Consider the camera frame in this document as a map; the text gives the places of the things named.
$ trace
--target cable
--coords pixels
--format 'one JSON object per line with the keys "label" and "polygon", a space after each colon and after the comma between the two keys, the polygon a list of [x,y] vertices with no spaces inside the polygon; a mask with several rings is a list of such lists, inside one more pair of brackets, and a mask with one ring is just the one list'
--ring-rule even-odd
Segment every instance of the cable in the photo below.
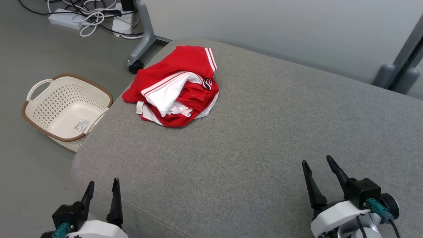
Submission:
{"label": "cable", "polygon": [[[18,2],[19,2],[19,4],[23,7],[23,8],[25,8],[26,10],[28,10],[28,11],[30,11],[30,12],[32,12],[32,13],[35,13],[35,14],[37,14],[37,15],[41,15],[41,16],[48,16],[48,15],[52,15],[52,14],[69,14],[69,12],[52,12],[52,13],[41,13],[41,12],[37,12],[37,11],[34,11],[34,10],[31,10],[31,9],[29,9],[28,7],[26,7],[22,2],[21,2],[21,0],[18,0]],[[126,15],[126,14],[131,14],[131,13],[137,13],[138,11],[134,11],[134,12],[129,12],[129,13],[124,13],[124,14],[122,14],[122,15]],[[77,15],[80,15],[80,16],[83,16],[83,17],[87,17],[87,15],[86,14],[82,14],[82,13],[80,13],[80,12],[74,12],[74,14],[77,14]],[[105,29],[105,30],[107,30],[107,31],[109,31],[109,32],[111,32],[111,33],[117,33],[117,34],[120,34],[122,37],[123,36],[142,36],[143,35],[143,32],[140,32],[140,33],[134,33],[134,34],[126,34],[126,33],[120,33],[120,32],[117,32],[117,31],[114,31],[114,30],[111,30],[111,29],[109,29],[109,28],[107,28],[107,27],[105,27],[105,26],[103,26],[102,24],[99,24],[98,25],[99,27],[101,27],[101,28],[103,28],[103,29]]]}
{"label": "cable", "polygon": [[[65,10],[68,10],[68,8],[73,8],[73,6],[72,5],[66,5],[66,7],[65,7]],[[137,13],[138,11],[130,11],[130,12],[126,12],[126,13],[122,13],[122,16],[124,16],[124,15],[128,15],[128,14],[133,14],[133,13]],[[115,17],[115,16],[105,16],[104,18],[113,18],[113,17]]]}
{"label": "cable", "polygon": [[[105,8],[106,7],[106,3],[103,1],[103,0],[98,0],[99,2],[101,2],[102,4],[103,4],[103,8]],[[87,3],[89,3],[89,2],[93,2],[94,3],[94,9],[96,9],[97,8],[97,1],[94,1],[94,0],[88,0],[88,1],[85,1],[85,4],[87,4]]]}
{"label": "cable", "polygon": [[380,204],[380,202],[376,201],[374,198],[367,199],[366,204],[370,211],[380,216],[383,223],[388,224],[389,219],[394,218],[394,216],[388,212],[386,207],[384,207],[382,204]]}
{"label": "cable", "polygon": [[389,219],[389,223],[391,223],[392,228],[394,228],[395,235],[397,236],[397,238],[401,238],[401,236],[399,235],[399,232],[398,232],[398,228],[396,228],[394,221],[392,219]]}
{"label": "cable", "polygon": [[51,14],[69,14],[69,12],[41,13],[41,12],[33,11],[33,10],[31,10],[31,9],[27,8],[27,7],[26,7],[26,6],[25,6],[25,5],[21,2],[21,0],[18,0],[18,2],[19,2],[19,4],[20,4],[23,8],[25,8],[26,10],[28,10],[28,11],[30,11],[30,12],[32,12],[32,13],[38,14],[38,15],[42,15],[42,16],[47,16],[47,15],[51,15]]}
{"label": "cable", "polygon": [[128,23],[128,24],[130,24],[131,26],[136,26],[136,25],[138,25],[138,22],[140,22],[140,19],[138,19],[135,23],[130,23],[129,21],[127,21],[126,19],[124,19],[124,18],[122,18],[122,17],[115,17],[116,19],[118,19],[118,20],[121,20],[121,21],[123,21],[123,22],[126,22],[126,23]]}
{"label": "cable", "polygon": [[[96,18],[96,20],[95,20],[95,22],[96,23],[88,23],[88,22],[86,22],[86,20],[88,20],[88,19],[90,19],[92,16],[95,16],[95,15],[99,15],[99,16],[101,16],[102,18],[100,19],[100,21],[98,21],[99,19],[98,19],[98,17]],[[88,15],[86,18],[84,18],[84,19],[82,19],[82,20],[80,20],[80,21],[75,21],[75,20],[72,20],[72,22],[75,22],[75,23],[82,23],[82,25],[84,25],[85,27],[84,28],[82,28],[82,30],[80,31],[80,36],[82,36],[82,37],[86,37],[86,36],[91,36],[93,33],[94,33],[94,31],[96,31],[96,29],[97,29],[97,25],[99,25],[99,24],[101,24],[102,22],[104,21],[104,14],[102,13],[102,12],[93,12],[93,13],[91,13],[90,15]],[[82,34],[82,32],[84,32],[87,28],[89,28],[90,26],[93,26],[94,28],[93,28],[93,30],[90,32],[90,33],[88,33],[88,34],[86,34],[86,35],[83,35]]]}
{"label": "cable", "polygon": [[[86,16],[87,17],[87,13],[84,13],[84,12],[82,12],[81,11],[81,9],[82,10],[84,10],[83,8],[81,8],[81,7],[79,7],[79,6],[77,6],[77,5],[75,5],[75,3],[72,1],[72,0],[69,0],[70,1],[70,4],[72,4],[72,6],[73,7],[75,7],[75,9],[78,11],[78,12],[80,12],[82,15],[84,15],[84,16]],[[116,0],[113,2],[113,4],[111,4],[109,7],[107,7],[107,8],[105,8],[105,9],[107,9],[107,10],[112,10],[112,7],[114,6],[116,4]],[[117,32],[117,31],[114,31],[114,30],[111,30],[111,29],[109,29],[109,28],[107,28],[107,27],[105,27],[105,26],[103,26],[103,25],[101,25],[101,24],[98,24],[98,26],[100,26],[101,28],[103,28],[103,29],[105,29],[105,30],[107,30],[107,31],[109,31],[109,32],[113,32],[113,33],[117,33],[117,34],[119,34],[120,36],[138,36],[138,37],[124,37],[124,38],[126,38],[126,39],[139,39],[139,38],[141,38],[142,37],[142,35],[143,35],[143,33],[137,33],[137,34],[126,34],[126,33],[121,33],[121,32]]]}
{"label": "cable", "polygon": [[[61,0],[63,3],[65,3],[66,4],[66,7],[65,7],[65,10],[66,9],[68,9],[69,7],[72,7],[72,8],[74,8],[73,6],[72,6],[72,4],[69,4],[68,2],[66,2],[66,1],[63,1],[63,0]],[[80,5],[80,7],[84,7],[85,9],[85,11],[88,9],[87,8],[87,6],[85,6],[84,5],[84,3],[82,3],[81,1],[77,1],[77,3],[80,3],[81,5]]]}
{"label": "cable", "polygon": [[360,215],[356,216],[355,219],[357,220],[358,227],[360,228],[363,238],[367,238],[366,232],[364,231],[364,228],[363,228],[363,224],[361,224],[361,221],[360,221]]}
{"label": "cable", "polygon": [[63,0],[63,2],[64,3],[66,3],[66,4],[68,4],[68,5],[71,5],[71,6],[73,6],[78,12],[80,12],[81,14],[83,14],[81,11],[80,11],[80,9],[82,9],[82,10],[84,10],[84,11],[86,11],[86,12],[89,12],[90,10],[85,6],[85,4],[84,3],[82,3],[80,0],[77,0],[77,3],[80,3],[81,4],[81,6],[78,6],[78,5],[76,5],[76,4],[74,4],[72,1],[71,1],[71,3],[72,4],[70,4],[70,3],[68,3],[68,2],[66,2],[65,0]]}
{"label": "cable", "polygon": [[49,9],[49,13],[51,13],[52,11],[50,11],[50,0],[47,0],[47,8]]}

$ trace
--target gray fabric upholstery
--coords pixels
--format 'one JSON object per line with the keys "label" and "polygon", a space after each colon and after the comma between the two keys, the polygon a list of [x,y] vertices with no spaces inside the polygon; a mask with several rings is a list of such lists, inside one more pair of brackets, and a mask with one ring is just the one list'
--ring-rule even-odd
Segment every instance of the gray fabric upholstery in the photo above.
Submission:
{"label": "gray fabric upholstery", "polygon": [[[96,183],[99,219],[118,177],[130,238],[312,237],[301,161],[336,201],[343,194],[326,162],[332,155],[347,175],[396,198],[402,237],[421,237],[422,101],[199,39],[173,41],[150,65],[176,45],[212,48],[219,99],[209,116],[169,129],[118,98],[72,164],[80,195]],[[389,225],[380,230],[394,237]]]}

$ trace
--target basket handle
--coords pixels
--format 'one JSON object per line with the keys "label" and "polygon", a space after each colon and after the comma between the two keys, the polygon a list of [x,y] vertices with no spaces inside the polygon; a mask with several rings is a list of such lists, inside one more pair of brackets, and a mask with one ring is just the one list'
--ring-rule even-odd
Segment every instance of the basket handle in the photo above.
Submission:
{"label": "basket handle", "polygon": [[[42,93],[40,93],[36,98],[34,98],[33,100],[31,99],[31,96],[32,96],[32,94],[34,93],[34,91],[39,87],[39,86],[41,86],[42,84],[45,84],[45,83],[47,83],[47,82],[50,82],[50,85],[48,85],[48,87],[42,92]],[[45,93],[46,91],[47,91],[47,89],[49,89],[51,86],[52,86],[52,84],[53,84],[53,79],[44,79],[44,80],[41,80],[41,81],[39,81],[38,83],[36,83],[32,88],[31,88],[31,90],[29,91],[29,93],[28,93],[28,95],[27,95],[27,101],[28,102],[33,102],[33,101],[35,101],[35,100],[37,100],[43,93]]]}
{"label": "basket handle", "polygon": [[94,121],[93,123],[90,123],[87,128],[85,128],[84,133],[86,135],[88,135],[89,130],[91,129],[91,127],[93,127],[102,117],[103,115],[107,112],[107,110],[105,110],[103,113],[101,113]]}

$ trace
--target white wall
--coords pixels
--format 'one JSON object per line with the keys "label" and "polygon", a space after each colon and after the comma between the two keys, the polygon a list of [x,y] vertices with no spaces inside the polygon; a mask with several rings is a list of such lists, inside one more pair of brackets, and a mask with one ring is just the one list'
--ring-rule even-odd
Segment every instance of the white wall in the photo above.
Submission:
{"label": "white wall", "polygon": [[422,0],[144,0],[156,35],[201,37],[371,83]]}

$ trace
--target power adapter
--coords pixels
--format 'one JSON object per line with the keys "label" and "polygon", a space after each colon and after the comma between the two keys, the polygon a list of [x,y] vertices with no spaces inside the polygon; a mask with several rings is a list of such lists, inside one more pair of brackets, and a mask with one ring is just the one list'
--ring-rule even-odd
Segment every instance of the power adapter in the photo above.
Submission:
{"label": "power adapter", "polygon": [[[121,11],[122,14],[131,12],[131,11],[123,11],[121,3],[117,3],[115,5],[115,9]],[[125,19],[126,21],[130,23],[132,23],[133,17],[134,17],[133,13],[129,13],[129,14],[125,14],[121,16],[121,18]],[[123,34],[132,34],[132,25],[115,17],[113,18],[112,30],[119,33],[123,33]]]}
{"label": "power adapter", "polygon": [[75,23],[74,21],[81,21],[84,19],[83,16],[75,14],[72,11],[64,10],[64,9],[57,9],[55,12],[69,12],[69,14],[52,14],[49,16],[49,20],[54,25],[61,25],[66,26],[75,30],[79,30],[82,27],[82,23]]}

